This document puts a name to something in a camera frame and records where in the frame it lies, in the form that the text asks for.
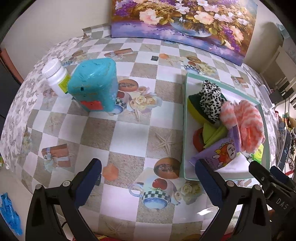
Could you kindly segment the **black white leopard scrunchie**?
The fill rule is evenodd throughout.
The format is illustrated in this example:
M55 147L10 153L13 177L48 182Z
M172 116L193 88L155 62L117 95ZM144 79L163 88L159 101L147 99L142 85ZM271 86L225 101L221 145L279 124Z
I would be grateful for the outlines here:
M219 120L222 105L226 102L226 98L222 95L220 87L209 80L205 80L198 96L200 97L202 111L210 122L215 124Z

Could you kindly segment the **black power adapter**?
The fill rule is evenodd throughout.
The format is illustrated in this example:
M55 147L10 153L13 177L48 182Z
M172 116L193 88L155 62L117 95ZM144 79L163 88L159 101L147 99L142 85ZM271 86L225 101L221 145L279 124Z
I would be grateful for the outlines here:
M274 90L274 92L269 95L269 98L271 102L276 105L281 101L286 100L286 92L280 92L278 89Z

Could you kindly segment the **lime green cloth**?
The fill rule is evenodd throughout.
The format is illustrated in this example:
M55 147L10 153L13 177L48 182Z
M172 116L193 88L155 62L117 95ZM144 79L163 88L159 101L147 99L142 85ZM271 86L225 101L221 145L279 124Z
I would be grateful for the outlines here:
M206 149L215 144L215 142L225 138L227 134L228 129L224 125L215 128L212 124L204 123L202 130L202 138L204 142L203 149Z

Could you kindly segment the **floral painting canvas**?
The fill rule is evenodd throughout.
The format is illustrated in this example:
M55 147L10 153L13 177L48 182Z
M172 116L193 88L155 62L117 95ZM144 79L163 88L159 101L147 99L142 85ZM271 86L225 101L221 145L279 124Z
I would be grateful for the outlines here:
M254 1L112 1L112 37L196 47L241 65L253 35Z

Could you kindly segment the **pink white fuzzy cloth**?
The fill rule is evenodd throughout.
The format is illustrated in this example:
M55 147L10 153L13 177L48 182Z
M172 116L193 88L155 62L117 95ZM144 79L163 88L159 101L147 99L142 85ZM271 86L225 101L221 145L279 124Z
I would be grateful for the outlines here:
M254 153L264 143L263 120L260 112L251 102L227 101L221 107L219 118L227 129L238 127L242 151L248 154Z

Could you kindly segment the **green yellow scrub sponge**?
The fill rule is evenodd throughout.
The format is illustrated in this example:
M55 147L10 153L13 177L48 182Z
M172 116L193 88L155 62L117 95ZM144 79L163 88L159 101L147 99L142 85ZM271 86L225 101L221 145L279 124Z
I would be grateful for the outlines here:
M187 101L187 109L194 120L196 120L200 124L212 124L200 107L200 97L198 96L198 94L190 95Z

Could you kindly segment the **purple cartoon snack pouch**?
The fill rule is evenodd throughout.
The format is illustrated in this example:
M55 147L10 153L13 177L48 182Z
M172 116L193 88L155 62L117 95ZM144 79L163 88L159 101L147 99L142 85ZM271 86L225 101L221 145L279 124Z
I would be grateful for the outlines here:
M241 136L238 125L233 126L227 136L212 144L210 147L197 153L189 160L195 166L200 159L205 160L212 170L225 167L229 162L236 158L241 149Z

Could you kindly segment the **large green tissue pack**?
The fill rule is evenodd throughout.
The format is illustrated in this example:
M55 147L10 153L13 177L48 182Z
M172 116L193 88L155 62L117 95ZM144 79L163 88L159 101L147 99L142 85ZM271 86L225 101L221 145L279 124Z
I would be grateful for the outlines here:
M264 146L261 144L259 148L255 151L255 153L250 154L249 161L257 161L258 163L262 163L262 157L263 157L263 150Z

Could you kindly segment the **checkered patterned tablecloth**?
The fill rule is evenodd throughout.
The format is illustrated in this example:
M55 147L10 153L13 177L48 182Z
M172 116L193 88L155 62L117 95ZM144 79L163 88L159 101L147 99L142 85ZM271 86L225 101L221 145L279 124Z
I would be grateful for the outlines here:
M158 160L182 159L185 62L200 60L208 76L262 104L268 132L264 150L276 163L276 120L259 90L260 79L248 66L237 66L206 51L156 39L111 38L107 26L86 28L86 37L55 45L34 66L18 90L1 134L1 155L29 191L37 184L56 187L71 180L93 159L111 171L101 178L80 211L98 233L121 240L191 240L213 218L214 207L200 186L183 178L164 209L148 209L131 190L132 183L153 176ZM144 113L125 108L119 114L86 112L76 101L60 98L48 88L41 70L58 58L72 72L86 59L102 58L115 50L118 80L136 86L125 99L156 102Z

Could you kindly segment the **white shelf unit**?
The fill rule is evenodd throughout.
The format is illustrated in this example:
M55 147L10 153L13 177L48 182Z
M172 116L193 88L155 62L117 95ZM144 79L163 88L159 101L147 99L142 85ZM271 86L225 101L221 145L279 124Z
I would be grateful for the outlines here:
M259 75L270 88L281 92L294 91L295 42L282 24L276 23L276 26L282 37L281 44Z

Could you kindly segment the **white tray with teal rim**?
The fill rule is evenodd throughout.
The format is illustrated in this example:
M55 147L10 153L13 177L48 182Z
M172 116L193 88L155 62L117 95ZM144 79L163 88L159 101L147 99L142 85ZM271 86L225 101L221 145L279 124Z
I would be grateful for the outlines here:
M222 94L226 97L227 100L231 102L239 102L241 100L250 101L260 112L263 125L264 125L264 134L265 142L263 143L263 160L262 166L267 170L270 168L270 148L268 142L268 131L266 126L266 121L264 118L264 113L262 106L258 99L244 94L240 90L237 90L233 87L228 86L220 81L217 81L213 78L208 78L204 75L198 75L193 73L188 73L186 75L185 83L183 86L184 90L184 120L183 120L183 155L182 163L180 168L180 176L192 181L197 181L198 178L195 174L194 166L189 162L192 156L197 154L197 150L193 145L193 134L194 132L201 128L202 125L199 124L188 112L187 106L188 96L198 93L201 88L204 80L210 80L211 82L217 84L221 90ZM224 179L227 180L241 180L252 178L252 175L248 172L249 161L246 159L243 154L239 154L233 161L230 162L227 166L217 170L218 173Z

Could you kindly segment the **blue plastic bag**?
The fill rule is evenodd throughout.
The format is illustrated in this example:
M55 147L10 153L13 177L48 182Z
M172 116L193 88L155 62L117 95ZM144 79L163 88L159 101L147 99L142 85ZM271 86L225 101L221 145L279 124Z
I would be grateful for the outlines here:
M23 235L21 219L18 213L14 210L12 201L7 192L1 194L1 215L13 234L16 236Z

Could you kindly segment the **turquoise plastic container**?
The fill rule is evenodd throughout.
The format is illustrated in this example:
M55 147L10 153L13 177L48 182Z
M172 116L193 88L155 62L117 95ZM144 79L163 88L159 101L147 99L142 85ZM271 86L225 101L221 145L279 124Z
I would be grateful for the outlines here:
M71 76L68 92L86 111L112 111L118 93L115 61L101 58L81 62Z

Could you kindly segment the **white power strip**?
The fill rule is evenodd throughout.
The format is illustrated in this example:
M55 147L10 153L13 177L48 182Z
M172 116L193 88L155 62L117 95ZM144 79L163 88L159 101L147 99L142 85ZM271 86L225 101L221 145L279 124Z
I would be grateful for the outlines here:
M266 102L267 107L269 109L273 109L275 107L275 105L274 105L274 103L271 102L271 99L269 97L270 94L269 94L266 86L264 84L263 85L260 85L259 86L259 90L262 93L262 96L263 96L263 98L264 98L264 100Z

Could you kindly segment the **white pill bottle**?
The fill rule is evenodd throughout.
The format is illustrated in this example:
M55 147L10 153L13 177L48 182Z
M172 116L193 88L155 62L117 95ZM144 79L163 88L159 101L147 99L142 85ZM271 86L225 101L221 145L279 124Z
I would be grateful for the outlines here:
M46 78L49 87L59 97L67 97L68 82L70 81L70 74L67 69L62 66L58 58L54 58L47 62L42 69L42 74Z

